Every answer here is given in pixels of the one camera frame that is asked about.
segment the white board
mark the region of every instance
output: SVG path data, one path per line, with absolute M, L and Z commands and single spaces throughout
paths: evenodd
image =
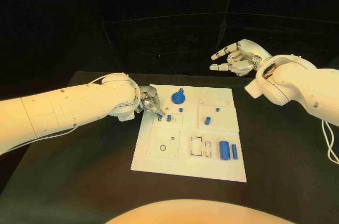
M 151 86 L 157 89 L 166 115 L 158 121 L 154 113 L 142 113 L 131 170 L 246 182 L 232 90 Z M 170 97 L 180 88 L 186 100 L 174 104 Z M 230 160 L 220 160 L 220 141 L 229 142 Z M 236 145 L 236 160 L 232 144 Z

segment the cable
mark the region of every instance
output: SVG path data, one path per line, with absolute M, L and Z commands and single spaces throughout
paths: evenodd
M 26 142 L 24 144 L 18 145 L 17 147 L 8 149 L 4 153 L 10 152 L 11 150 L 14 150 L 14 149 L 23 147 L 24 145 L 27 145 L 27 144 L 30 144 L 30 143 L 33 143 L 33 142 L 36 142 L 36 141 L 40 141 L 40 140 L 47 139 L 47 138 L 53 138 L 53 137 L 63 136 L 63 135 L 69 134 L 70 132 L 73 132 L 76 128 L 78 128 L 78 127 L 75 127 L 70 131 L 67 131 L 67 132 L 65 132 L 65 133 L 62 133 L 62 134 L 57 134 L 57 135 L 54 135 L 54 136 L 37 138 L 37 139 L 34 139 L 33 141 Z
M 89 83 L 93 83 L 93 82 L 98 81 L 99 79 L 105 78 L 108 75 L 112 75 L 112 74 L 106 74 L 106 75 L 101 76 L 99 78 L 96 78 L 96 79 L 95 79 L 93 81 L 90 81 Z M 43 140 L 43 139 L 49 139 L 49 138 L 53 138 L 53 137 L 63 136 L 63 135 L 66 135 L 67 133 L 73 132 L 76 128 L 78 128 L 78 127 L 75 127 L 75 128 L 73 128 L 70 131 L 67 131 L 66 133 L 57 134 L 57 135 L 50 136 L 50 137 L 43 137 L 43 138 L 34 139 L 33 141 L 26 142 L 24 144 L 18 145 L 17 147 L 13 147 L 13 148 L 8 149 L 4 153 L 10 152 L 11 150 L 14 150 L 14 149 L 23 147 L 24 145 L 27 145 L 27 144 L 30 144 L 30 143 L 33 143 L 33 142 L 36 142 L 36 141 L 40 141 L 40 140 Z
M 323 123 L 326 123 L 326 126 L 327 126 L 329 131 L 330 131 L 330 137 L 331 137 L 330 143 L 329 143 L 329 138 L 327 138 L 327 134 L 326 134 L 326 131 L 324 131 L 324 125 L 323 125 Z M 330 128 L 330 126 L 329 126 L 329 123 L 327 123 L 326 121 L 323 121 L 323 120 L 321 120 L 321 129 L 323 129 L 323 136 L 324 136 L 324 140 L 326 140 L 326 144 L 327 144 L 327 148 L 329 148 L 329 150 L 327 150 L 327 158 L 329 158 L 329 160 L 330 160 L 333 163 L 339 164 L 337 156 L 336 156 L 334 152 L 331 151 L 331 146 L 333 146 L 333 143 L 334 143 L 334 135 L 333 135 L 333 131 L 331 131 L 331 128 Z

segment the black table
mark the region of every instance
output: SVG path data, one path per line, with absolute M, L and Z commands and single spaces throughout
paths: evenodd
M 76 72 L 69 86 L 103 74 Z M 246 183 L 131 171 L 141 113 L 125 122 L 108 116 L 31 144 L 0 196 L 0 223 L 103 223 L 168 199 L 229 202 L 297 223 L 339 223 L 339 166 L 326 156 L 320 120 L 301 105 L 252 99 L 246 78 L 129 77 L 138 85 L 232 89 Z

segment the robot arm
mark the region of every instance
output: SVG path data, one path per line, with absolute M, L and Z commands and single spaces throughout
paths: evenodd
M 284 105 L 295 100 L 308 114 L 339 126 L 339 71 L 317 69 L 294 55 L 271 56 L 249 40 L 226 46 L 212 60 L 229 53 L 228 64 L 210 65 L 210 70 L 232 71 L 243 76 L 254 69 L 255 79 L 245 86 L 254 98 L 261 94 Z
M 116 116 L 134 118 L 142 109 L 164 115 L 157 91 L 125 74 L 109 74 L 102 84 L 83 84 L 28 97 L 0 101 L 0 154 L 49 134 Z

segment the robotic hand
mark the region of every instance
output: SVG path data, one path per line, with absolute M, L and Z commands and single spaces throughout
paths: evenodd
M 116 116 L 119 121 L 134 119 L 134 111 L 164 115 L 155 88 L 138 87 L 124 73 L 101 78 L 89 84 L 0 101 L 0 154 L 106 115 Z
M 308 114 L 339 126 L 339 71 L 317 69 L 294 55 L 271 56 L 252 41 L 242 39 L 210 57 L 228 55 L 228 63 L 213 64 L 210 70 L 232 71 L 243 76 L 254 69 L 255 79 L 245 86 L 254 98 L 261 94 L 284 105 L 295 100 Z

